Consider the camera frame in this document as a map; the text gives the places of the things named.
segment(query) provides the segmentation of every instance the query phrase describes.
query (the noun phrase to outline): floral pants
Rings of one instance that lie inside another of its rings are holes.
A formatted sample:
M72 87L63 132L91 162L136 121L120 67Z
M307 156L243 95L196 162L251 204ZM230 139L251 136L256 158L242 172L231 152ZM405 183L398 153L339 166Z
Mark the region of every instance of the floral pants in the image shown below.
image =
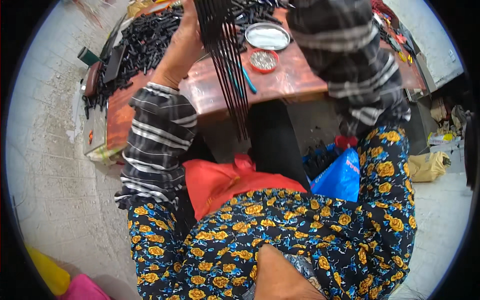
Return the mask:
M383 126L361 140L358 153L356 203L284 189L251 191L205 216L185 238L171 207L131 207L140 295L252 299L257 252L269 243L328 299L388 296L409 272L416 232L408 141L402 129Z

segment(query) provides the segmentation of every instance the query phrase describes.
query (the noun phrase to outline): concrete floor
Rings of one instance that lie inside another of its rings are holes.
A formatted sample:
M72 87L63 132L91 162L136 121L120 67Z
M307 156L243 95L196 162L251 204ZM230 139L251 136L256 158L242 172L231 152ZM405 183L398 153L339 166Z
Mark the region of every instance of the concrete floor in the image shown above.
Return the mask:
M75 92L85 65L76 53L83 45L100 52L126 2L103 8L103 29L76 7L57 5L20 70L6 141L9 191L25 242L73 276L86 273L117 300L138 299L126 212L112 199L120 188L120 168L95 165L83 156L84 115L76 109ZM337 133L329 102L291 104L288 111L302 152L320 139L332 141ZM249 147L237 143L228 120L203 132L219 162ZM427 297L441 279L466 226L471 192L464 187L462 173L414 185L419 233L412 272L392 298Z

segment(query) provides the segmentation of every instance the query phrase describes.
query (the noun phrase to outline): striped sleeve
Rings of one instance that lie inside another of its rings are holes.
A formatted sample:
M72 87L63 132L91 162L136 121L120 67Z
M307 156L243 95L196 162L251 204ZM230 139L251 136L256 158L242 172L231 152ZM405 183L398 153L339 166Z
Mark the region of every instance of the striped sleeve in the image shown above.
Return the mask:
M402 78L391 53L380 48L370 0L291 0L292 36L312 71L325 80L343 135L410 119Z
M130 100L135 110L121 173L122 190L115 194L119 208L133 203L169 202L178 207L176 191L185 186L185 169L178 156L196 134L197 114L178 91L148 83Z

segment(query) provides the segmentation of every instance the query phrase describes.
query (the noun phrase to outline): round metal tray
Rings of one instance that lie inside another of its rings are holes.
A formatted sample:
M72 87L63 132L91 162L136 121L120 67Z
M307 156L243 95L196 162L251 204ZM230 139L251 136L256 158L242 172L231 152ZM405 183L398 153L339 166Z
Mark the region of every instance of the round metal tray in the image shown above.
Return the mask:
M282 46L279 46L279 47L269 47L269 48L268 47L261 47L259 45L255 45L248 39L248 34L251 31L258 30L258 29L276 29L276 30L280 31L281 33L285 34L285 36L287 37L287 42L286 42L285 45L282 45ZM247 28L247 30L245 30L245 39L253 47L263 49L263 50L281 50L281 49L286 48L290 44L290 34L288 34L288 32L282 26L279 26L277 24L272 24L272 23L256 23L256 24L250 25Z

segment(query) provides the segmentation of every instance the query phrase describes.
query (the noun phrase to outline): blue plastic bag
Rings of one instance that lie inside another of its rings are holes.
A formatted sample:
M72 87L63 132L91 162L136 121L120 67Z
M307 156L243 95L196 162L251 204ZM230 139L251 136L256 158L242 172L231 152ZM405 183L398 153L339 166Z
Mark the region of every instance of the blue plastic bag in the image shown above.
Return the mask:
M345 150L310 183L310 189L314 194L351 202L358 200L359 188L359 156L353 148Z

